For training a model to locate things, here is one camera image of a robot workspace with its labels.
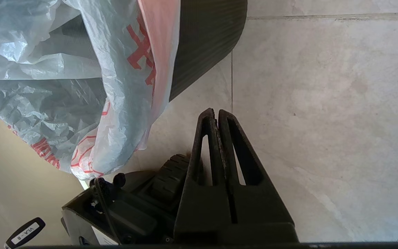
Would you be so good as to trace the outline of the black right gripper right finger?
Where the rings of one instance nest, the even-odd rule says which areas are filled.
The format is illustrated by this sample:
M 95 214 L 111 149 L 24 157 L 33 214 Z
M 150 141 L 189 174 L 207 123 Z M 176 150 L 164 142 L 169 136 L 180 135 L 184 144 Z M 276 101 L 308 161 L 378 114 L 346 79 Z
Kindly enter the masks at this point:
M 235 115 L 221 109 L 218 126 L 235 242 L 299 242 L 292 216 Z

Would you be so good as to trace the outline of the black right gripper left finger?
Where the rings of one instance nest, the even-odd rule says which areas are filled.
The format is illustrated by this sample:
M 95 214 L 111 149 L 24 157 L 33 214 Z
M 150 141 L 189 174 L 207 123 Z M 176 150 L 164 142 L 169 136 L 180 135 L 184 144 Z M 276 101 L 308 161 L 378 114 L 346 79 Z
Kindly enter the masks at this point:
M 202 141 L 208 137 L 212 185 L 207 186 L 201 164 Z M 198 117 L 190 162 L 175 222 L 176 243 L 231 243 L 231 209 L 223 152 L 215 112 Z

